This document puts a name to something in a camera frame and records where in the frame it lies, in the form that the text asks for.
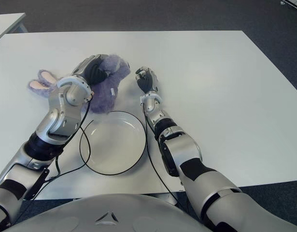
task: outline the robotic hand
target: robotic hand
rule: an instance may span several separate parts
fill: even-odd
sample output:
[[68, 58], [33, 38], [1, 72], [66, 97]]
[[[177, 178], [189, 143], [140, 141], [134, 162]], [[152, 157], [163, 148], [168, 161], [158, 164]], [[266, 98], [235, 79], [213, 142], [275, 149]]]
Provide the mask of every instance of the robotic hand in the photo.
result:
[[142, 67], [136, 71], [146, 120], [158, 142], [169, 175], [180, 178], [197, 216], [213, 231], [297, 232], [286, 222], [259, 206], [220, 172], [202, 163], [197, 143], [162, 109], [158, 80]]
[[49, 173], [47, 167], [79, 129], [81, 108], [92, 98], [90, 85], [108, 77], [98, 69], [106, 57], [85, 59], [57, 82], [48, 99], [49, 112], [0, 174], [0, 230], [15, 221], [22, 200], [32, 199], [40, 190]]

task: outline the white table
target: white table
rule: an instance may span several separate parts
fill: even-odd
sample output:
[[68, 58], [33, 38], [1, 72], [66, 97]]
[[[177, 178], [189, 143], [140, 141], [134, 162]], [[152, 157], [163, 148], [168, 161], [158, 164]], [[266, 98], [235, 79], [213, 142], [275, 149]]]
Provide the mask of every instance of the white table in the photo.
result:
[[25, 13], [0, 14], [0, 38], [6, 33], [15, 31], [27, 32], [27, 29], [21, 22], [25, 16]]
[[[0, 172], [48, 111], [47, 100], [31, 93], [28, 81], [39, 69], [70, 73], [98, 53], [119, 54], [131, 65], [115, 109], [144, 122], [134, 72], [151, 67], [165, 109], [198, 142], [208, 167], [238, 186], [297, 180], [297, 91], [242, 31], [5, 35], [0, 41]], [[96, 117], [89, 115], [87, 122]], [[59, 159], [63, 173], [82, 164], [78, 144], [79, 134]], [[167, 175], [151, 132], [149, 147], [169, 188], [184, 190], [178, 178]], [[55, 166], [50, 169], [55, 175]], [[51, 183], [38, 199], [153, 192], [166, 189], [145, 154], [118, 176], [84, 167]]]

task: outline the black cable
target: black cable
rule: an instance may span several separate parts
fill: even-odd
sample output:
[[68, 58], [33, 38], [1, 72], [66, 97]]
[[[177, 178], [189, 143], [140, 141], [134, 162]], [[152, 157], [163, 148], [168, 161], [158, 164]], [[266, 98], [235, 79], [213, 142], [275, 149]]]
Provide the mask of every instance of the black cable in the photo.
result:
[[[87, 116], [88, 111], [89, 111], [89, 108], [90, 108], [90, 102], [92, 101], [92, 99], [93, 99], [93, 96], [91, 95], [91, 99], [88, 102], [88, 106], [87, 106], [85, 115], [84, 115], [83, 120], [81, 121], [81, 124], [80, 124], [79, 128], [77, 129], [77, 131], [80, 129], [80, 127], [82, 126], [83, 122], [86, 119], [86, 116]], [[67, 140], [67, 142], [63, 145], [63, 147], [65, 147], [71, 141], [71, 139], [75, 136], [75, 134], [77, 133], [77, 131]]]
[[[91, 102], [92, 98], [93, 98], [93, 96], [91, 95], [91, 99], [88, 102], [88, 106], [87, 106], [85, 115], [84, 115], [84, 117], [83, 117], [83, 119], [81, 121], [81, 124], [80, 124], [79, 128], [77, 129], [77, 131], [81, 128], [82, 124], [84, 123], [84, 121], [86, 119], [86, 116], [88, 114], [88, 111], [89, 111], [89, 108], [90, 108], [90, 102]], [[75, 136], [75, 134], [77, 133], [77, 131], [67, 140], [67, 142], [63, 145], [63, 147], [65, 147], [71, 141], [71, 139]], [[53, 176], [50, 179], [46, 180], [45, 183], [46, 182], [49, 182], [52, 179], [55, 179], [55, 178], [60, 177], [60, 168], [59, 168], [59, 165], [58, 165], [58, 156], [56, 156], [56, 159], [55, 159], [55, 166], [56, 166], [56, 169], [57, 169], [58, 174], [56, 176]]]
[[[83, 123], [83, 121], [85, 120], [85, 118], [86, 118], [86, 116], [87, 116], [89, 107], [90, 107], [90, 102], [88, 103], [87, 111], [86, 111], [86, 113], [85, 113], [85, 116], [83, 117], [82, 123]], [[82, 166], [80, 166], [80, 167], [78, 167], [78, 168], [76, 168], [76, 169], [73, 169], [73, 170], [68, 171], [68, 172], [66, 172], [66, 173], [63, 173], [63, 174], [60, 174], [60, 168], [59, 168], [59, 164], [58, 164], [58, 156], [57, 156], [57, 157], [56, 157], [56, 161], [55, 161], [55, 163], [56, 163], [56, 168], [57, 168], [57, 171], [58, 171], [58, 175], [55, 176], [55, 177], [53, 177], [53, 178], [51, 178], [51, 179], [49, 179], [49, 180], [47, 180], [47, 181], [45, 181], [46, 184], [45, 184], [45, 185], [42, 187], [42, 189], [40, 189], [39, 192], [33, 197], [33, 199], [31, 200], [30, 204], [24, 209], [24, 211], [20, 214], [20, 216], [15, 220], [14, 224], [16, 224], [16, 222], [22, 217], [22, 215], [23, 215], [23, 214], [28, 210], [28, 208], [33, 204], [34, 200], [35, 200], [35, 199], [37, 198], [37, 196], [42, 192], [42, 190], [45, 189], [45, 187], [48, 186], [52, 181], [56, 180], [57, 178], [59, 178], [59, 177], [61, 177], [61, 176], [63, 176], [63, 175], [66, 175], [66, 174], [68, 174], [68, 173], [77, 171], [77, 170], [83, 168], [83, 167], [88, 163], [88, 161], [89, 161], [89, 159], [90, 159], [90, 156], [91, 156], [90, 142], [89, 142], [89, 139], [88, 139], [88, 137], [87, 137], [87, 135], [86, 135], [86, 133], [85, 133], [85, 130], [86, 130], [86, 128], [87, 128], [88, 125], [85, 127], [85, 130], [82, 128], [81, 125], [80, 125], [79, 129], [82, 130], [82, 132], [83, 132], [82, 135], [84, 135], [85, 138], [87, 139], [87, 143], [88, 143], [88, 147], [89, 147], [89, 154], [88, 154], [87, 161], [84, 162], [84, 164], [83, 164]]]
[[145, 130], [145, 136], [146, 136], [146, 149], [147, 149], [147, 154], [148, 154], [148, 158], [149, 158], [149, 161], [155, 171], [155, 173], [157, 174], [157, 176], [159, 177], [160, 181], [162, 182], [162, 184], [164, 185], [164, 187], [168, 190], [169, 194], [172, 195], [172, 197], [177, 201], [177, 204], [185, 211], [187, 212], [187, 210], [185, 209], [185, 207], [179, 202], [179, 200], [174, 196], [174, 194], [170, 191], [170, 189], [168, 188], [168, 186], [164, 183], [164, 181], [162, 180], [161, 176], [159, 175], [159, 173], [157, 172], [154, 164], [153, 164], [153, 161], [152, 161], [152, 158], [150, 156], [150, 153], [149, 153], [149, 149], [148, 149], [148, 136], [147, 136], [147, 117], [145, 115], [145, 111], [144, 111], [144, 104], [143, 104], [143, 112], [144, 112], [144, 116], [145, 116], [145, 124], [146, 124], [146, 130]]

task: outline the purple plush toy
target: purple plush toy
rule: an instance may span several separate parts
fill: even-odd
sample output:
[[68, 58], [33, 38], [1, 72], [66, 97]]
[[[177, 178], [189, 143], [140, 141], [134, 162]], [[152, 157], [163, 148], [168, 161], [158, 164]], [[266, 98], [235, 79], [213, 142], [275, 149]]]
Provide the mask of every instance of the purple plush toy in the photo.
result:
[[[100, 64], [99, 69], [105, 71], [109, 77], [103, 82], [91, 86], [94, 98], [90, 104], [90, 110], [94, 113], [108, 113], [114, 108], [118, 93], [118, 86], [122, 79], [130, 73], [127, 62], [117, 55], [109, 55]], [[49, 97], [50, 93], [57, 88], [58, 79], [47, 70], [39, 70], [39, 80], [30, 81], [28, 88], [43, 97]]]

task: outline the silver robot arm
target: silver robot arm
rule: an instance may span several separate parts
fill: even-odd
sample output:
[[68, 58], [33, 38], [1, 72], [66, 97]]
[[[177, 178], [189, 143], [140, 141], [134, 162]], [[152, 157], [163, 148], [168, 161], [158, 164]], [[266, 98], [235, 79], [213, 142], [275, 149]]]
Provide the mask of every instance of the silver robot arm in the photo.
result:
[[105, 55], [91, 56], [51, 92], [49, 111], [29, 140], [0, 174], [0, 231], [16, 220], [22, 201], [32, 199], [49, 173], [47, 167], [63, 152], [81, 124], [81, 108], [91, 99], [91, 84], [107, 74], [98, 69]]
[[180, 178], [197, 216], [213, 231], [297, 232], [286, 222], [259, 206], [220, 172], [202, 163], [199, 146], [162, 109], [154, 72], [136, 72], [146, 120], [158, 142], [162, 160], [171, 176]]

